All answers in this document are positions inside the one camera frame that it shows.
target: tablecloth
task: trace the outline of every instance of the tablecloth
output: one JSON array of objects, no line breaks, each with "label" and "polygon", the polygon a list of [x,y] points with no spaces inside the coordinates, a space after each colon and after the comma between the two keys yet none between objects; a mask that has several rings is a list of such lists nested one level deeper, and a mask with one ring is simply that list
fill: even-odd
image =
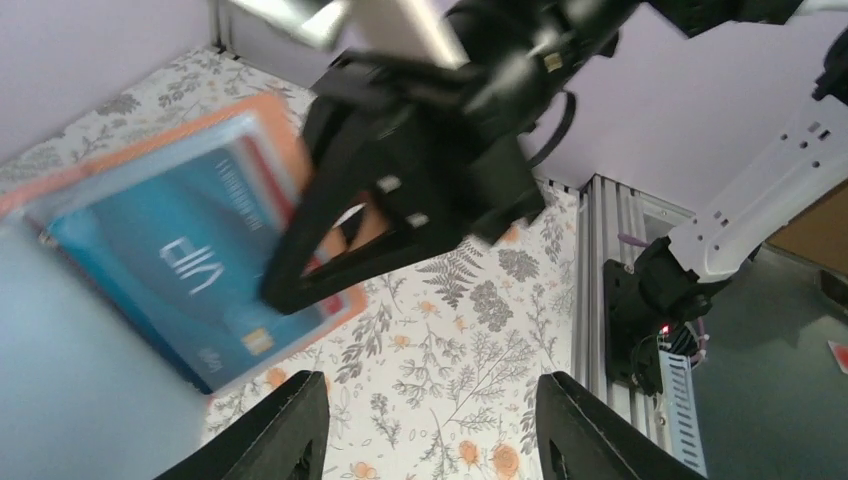
[{"label": "tablecloth", "polygon": [[[260,91],[285,97],[298,126],[314,98],[189,52],[0,167],[0,193]],[[561,186],[541,186],[550,206],[532,226],[365,282],[362,315],[215,398],[201,442],[291,374],[320,370],[331,408],[324,478],[540,480],[535,385],[570,367],[578,208]]]}]

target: cable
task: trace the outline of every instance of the cable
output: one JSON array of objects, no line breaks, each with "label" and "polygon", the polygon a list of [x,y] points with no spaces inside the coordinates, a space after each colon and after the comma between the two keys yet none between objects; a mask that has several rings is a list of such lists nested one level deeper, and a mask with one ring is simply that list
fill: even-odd
[{"label": "cable", "polygon": [[527,162],[530,168],[538,167],[550,156],[554,149],[562,143],[562,139],[565,138],[565,135],[571,129],[571,124],[574,123],[574,116],[577,114],[577,95],[568,90],[562,90],[561,93],[565,94],[565,109],[562,112],[562,118],[559,121],[559,125],[554,129],[551,138]]}]

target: black clamp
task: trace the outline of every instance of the black clamp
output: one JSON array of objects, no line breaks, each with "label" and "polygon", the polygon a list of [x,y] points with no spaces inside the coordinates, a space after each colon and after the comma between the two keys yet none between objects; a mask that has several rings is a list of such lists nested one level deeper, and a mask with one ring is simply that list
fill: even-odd
[{"label": "black clamp", "polygon": [[[545,202],[487,74],[348,51],[313,90],[303,138],[315,175],[269,263],[265,302],[290,314],[351,285],[446,253],[469,234],[494,243]],[[362,193],[389,231],[304,273]]]}]

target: gray floor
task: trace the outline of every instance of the gray floor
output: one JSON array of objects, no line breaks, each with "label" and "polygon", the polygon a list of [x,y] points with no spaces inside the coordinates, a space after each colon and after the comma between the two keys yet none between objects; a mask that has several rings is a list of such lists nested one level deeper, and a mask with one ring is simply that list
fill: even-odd
[{"label": "gray floor", "polygon": [[[670,228],[646,216],[649,238]],[[711,480],[848,478],[848,375],[827,344],[848,345],[848,318],[815,273],[763,250],[714,299],[709,361],[693,372]]]}]

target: gray flower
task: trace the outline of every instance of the gray flower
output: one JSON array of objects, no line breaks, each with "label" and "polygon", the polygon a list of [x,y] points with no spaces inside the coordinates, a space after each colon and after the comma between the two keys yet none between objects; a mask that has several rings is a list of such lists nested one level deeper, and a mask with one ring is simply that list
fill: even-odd
[{"label": "gray flower", "polygon": [[519,282],[524,282],[528,278],[536,278],[539,275],[539,261],[527,252],[501,250],[498,252],[498,260],[501,268]]},{"label": "gray flower", "polygon": [[132,113],[136,107],[141,106],[141,103],[135,99],[130,93],[122,93],[117,97],[109,100],[98,108],[97,114],[106,116],[116,113],[118,115],[126,115]]},{"label": "gray flower", "polygon": [[506,325],[506,321],[512,318],[512,310],[498,296],[495,284],[491,280],[474,287],[468,298],[474,302],[474,311],[478,314],[477,322],[488,324],[489,331],[500,332]]}]

